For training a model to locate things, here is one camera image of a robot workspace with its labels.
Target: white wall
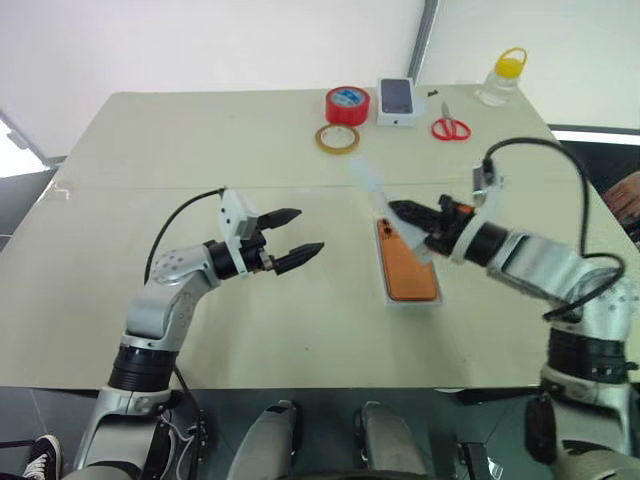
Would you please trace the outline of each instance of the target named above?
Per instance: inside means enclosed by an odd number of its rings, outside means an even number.
[[[422,83],[502,50],[549,123],[640,127],[640,1],[440,0]],[[0,109],[65,155],[117,91],[328,88],[402,75],[421,0],[0,0]]]

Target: table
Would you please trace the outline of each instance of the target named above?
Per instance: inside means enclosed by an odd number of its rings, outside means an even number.
[[[551,138],[518,95],[503,109],[473,86],[436,87],[415,129],[360,127],[359,154],[394,198],[470,201],[471,167],[490,144]],[[418,94],[426,98],[427,90]],[[320,151],[322,91],[117,94],[0,255],[0,384],[98,388],[110,372],[127,306],[142,287],[151,242],[171,211],[204,189],[242,190],[261,211],[304,214],[267,233],[282,254],[325,249],[304,267],[232,279],[196,310],[178,363],[194,388],[509,387],[535,384],[545,360],[547,306],[487,279],[474,265],[435,261],[441,307],[394,310],[382,301],[373,216],[345,159]],[[447,101],[473,128],[438,142],[428,126]],[[496,223],[575,245],[579,190],[557,153],[509,147]],[[640,283],[635,247],[592,191],[590,251],[615,251]],[[216,200],[190,207],[160,250],[220,238]],[[640,347],[635,329],[628,351]]]

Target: metal pole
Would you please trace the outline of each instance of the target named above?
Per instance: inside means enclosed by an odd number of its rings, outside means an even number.
[[[411,62],[409,63],[409,70],[407,71],[407,77],[410,77],[413,79],[414,85],[418,83],[418,79],[420,78],[420,73],[422,72],[424,58],[427,53],[427,45],[429,45],[429,36],[431,34],[431,27],[433,26],[433,21],[436,18],[437,10],[438,10],[438,0],[424,1],[422,18],[420,18],[420,27],[418,28],[416,43],[413,46],[413,53],[411,54]]]

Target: black shoe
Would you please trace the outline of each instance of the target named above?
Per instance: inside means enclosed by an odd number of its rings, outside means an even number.
[[[60,443],[53,435],[43,435],[31,447],[29,464],[22,476],[31,480],[60,480]]]

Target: black cable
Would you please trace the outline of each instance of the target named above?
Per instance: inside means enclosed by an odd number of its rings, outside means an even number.
[[[158,245],[160,244],[160,241],[162,240],[162,237],[164,236],[165,232],[169,228],[169,225],[171,225],[171,222],[173,222],[173,220],[180,214],[180,212],[182,212],[185,208],[187,208],[192,203],[195,203],[198,200],[202,200],[203,198],[212,197],[214,195],[222,195],[224,190],[225,190],[224,187],[217,188],[216,190],[211,190],[209,192],[196,195],[195,197],[192,197],[186,202],[184,202],[182,205],[176,208],[171,215],[169,215],[169,218],[167,218],[167,220],[162,225],[162,228],[156,235],[156,238],[153,241],[153,245],[151,246],[151,250],[149,251],[149,255],[147,256],[147,263],[144,268],[145,284],[149,280],[149,273],[151,272],[151,264],[153,263],[153,257],[156,254]],[[187,382],[182,376],[182,372],[180,372],[180,369],[178,368],[177,365],[173,367],[173,373],[175,373],[176,377],[178,378],[178,382],[180,382],[180,386],[184,391],[184,395],[187,398],[187,401],[192,405],[195,418],[196,418],[196,430],[194,432],[194,439],[193,439],[193,441],[195,442],[195,445],[192,447],[192,450],[191,450],[191,463],[189,465],[189,474],[187,476],[188,480],[196,480],[196,476],[198,474],[198,463],[199,463],[198,458],[200,457],[200,450],[202,448],[202,440],[203,440],[202,434],[204,433],[203,430],[206,428],[206,422],[196,398],[193,396],[193,393],[189,389],[189,386],[187,385]]]
[[[555,317],[560,317],[570,313],[576,308],[583,306],[587,302],[593,300],[600,294],[604,293],[607,289],[612,287],[618,280],[620,280],[624,276],[626,265],[624,260],[621,257],[613,253],[602,253],[602,252],[589,253],[589,254],[585,253],[586,245],[587,245],[587,227],[589,224],[589,183],[588,183],[587,173],[585,171],[584,166],[582,165],[582,162],[569,149],[567,149],[560,143],[554,142],[552,140],[547,140],[545,138],[535,138],[535,137],[508,138],[507,140],[503,140],[489,147],[489,149],[484,155],[483,164],[486,164],[487,162],[489,163],[492,162],[493,160],[491,159],[491,155],[493,155],[497,150],[501,149],[502,147],[506,147],[507,145],[517,145],[517,144],[543,145],[545,147],[553,148],[554,150],[557,150],[558,152],[562,153],[565,157],[567,157],[573,163],[573,165],[578,170],[578,175],[580,177],[580,185],[582,187],[582,222],[580,226],[580,241],[578,244],[578,250],[579,250],[580,256],[582,258],[611,258],[616,262],[618,262],[618,268],[616,269],[615,273],[611,276],[611,278],[609,278],[609,280],[604,282],[602,285],[593,289],[591,292],[587,293],[586,295],[580,297],[575,302],[571,302],[571,303],[568,303],[567,305],[563,305],[562,307],[556,308],[554,310],[550,310],[544,315],[542,315],[542,318],[544,318],[545,320],[552,320]]]
[[[147,281],[149,280],[149,272],[151,272],[151,264],[153,263],[153,257],[156,254],[156,250],[158,249],[160,240],[162,240],[162,237],[164,236],[164,233],[167,231],[167,228],[169,228],[169,225],[171,225],[171,222],[173,222],[173,220],[178,216],[178,214],[182,210],[187,208],[192,203],[195,203],[198,200],[202,200],[203,198],[212,197],[213,195],[221,195],[222,192],[224,192],[224,188],[217,188],[216,190],[211,190],[210,192],[205,192],[205,193],[201,193],[200,195],[196,195],[195,197],[192,197],[186,202],[184,202],[182,205],[176,208],[171,215],[169,215],[169,218],[167,218],[167,220],[164,222],[164,225],[162,225],[162,228],[158,232],[158,235],[156,235],[156,238],[153,241],[153,245],[151,246],[151,250],[149,251],[149,256],[147,256],[147,263],[144,267],[144,283],[147,283]]]
[[[580,252],[580,256],[584,257],[587,245],[587,227],[589,225],[589,180],[587,178],[587,173],[585,171],[584,165],[582,165],[582,162],[573,154],[573,152],[565,148],[563,145],[552,140],[547,140],[546,138],[535,137],[514,137],[502,140],[501,142],[498,142],[489,147],[487,152],[484,154],[484,160],[491,160],[491,155],[493,155],[502,147],[517,144],[543,145],[545,147],[553,148],[554,150],[557,150],[558,152],[566,156],[569,160],[571,160],[573,165],[578,170],[580,184],[582,187],[582,225],[580,227],[580,243],[578,246],[578,251]]]

